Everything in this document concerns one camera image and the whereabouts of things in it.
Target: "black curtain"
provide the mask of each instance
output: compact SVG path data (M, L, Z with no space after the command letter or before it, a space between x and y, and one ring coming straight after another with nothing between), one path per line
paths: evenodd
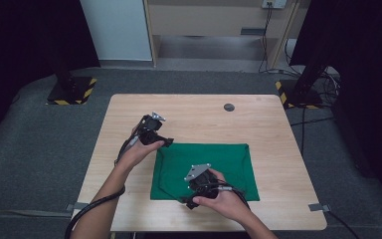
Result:
M382 2L311 1L290 63L306 65L336 14L335 31L325 40L332 47L322 49L331 51L327 63L341 78L333 112L356 165L382 182Z
M37 26L67 70L99 67L79 0L0 0L0 121L20 88L55 73Z

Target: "wooden table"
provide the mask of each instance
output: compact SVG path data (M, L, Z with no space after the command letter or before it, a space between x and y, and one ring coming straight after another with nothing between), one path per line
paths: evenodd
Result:
M227 112L224 104L233 104ZM318 203L277 96L115 95L111 98L78 202L90 202L113 169L113 160L142 116L157 112L167 121L158 133L175 142L247 143L261 201L250 206L272 230L322 230ZM111 231L241 231L209 208L189 210L173 200L150 200L156 153L129 175Z

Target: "person's right hand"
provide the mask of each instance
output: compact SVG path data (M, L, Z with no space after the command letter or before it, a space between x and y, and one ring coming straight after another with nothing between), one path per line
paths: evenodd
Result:
M211 168L209 170L215 174L218 179L226 181L221 172ZM238 195L232 191L219 191L218 196L215 199L196 196L193 198L193 202L202 206L210 207L226 218L232 219L239 223L241 223L247 216L253 214L244 202L241 201Z

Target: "yellow and black striped tape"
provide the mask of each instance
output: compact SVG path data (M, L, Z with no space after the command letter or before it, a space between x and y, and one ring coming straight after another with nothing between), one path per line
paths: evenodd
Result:
M287 94L285 93L284 88L282 87L281 82L276 82L276 88L278 89L279 92L279 97L281 98L282 105L284 106L284 109L290 109L294 108L295 105L291 104L288 99L287 99ZM307 109L320 109L319 106L315 105L305 105Z
M87 102L90 95L92 94L93 88L95 87L95 84L97 82L97 79L92 78L87 90L85 91L85 94L81 99L76 99L75 101L67 101L66 99L60 99L60 100L53 100L48 102L50 105L60 105L60 106L67 106L67 105L82 105Z

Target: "gray carpet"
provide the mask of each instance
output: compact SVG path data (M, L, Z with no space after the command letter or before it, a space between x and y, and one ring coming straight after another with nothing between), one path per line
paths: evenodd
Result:
M274 74L162 72L86 69L97 83L83 106L47 106L54 77L19 92L0 124L0 210L65 212L77 201L110 97L141 94L276 94ZM301 109L287 110L289 122L301 121ZM306 110L306 120L332 116L329 109ZM300 143L301 125L293 128ZM304 161L321 203L348 223L361 238L382 238L382 186L354 168L333 120L305 126ZM277 231L280 238L353 238L326 215L323 231ZM68 218L0 216L0 238L63 238ZM244 234L231 234L242 238ZM218 234L151 234L138 238L212 238Z

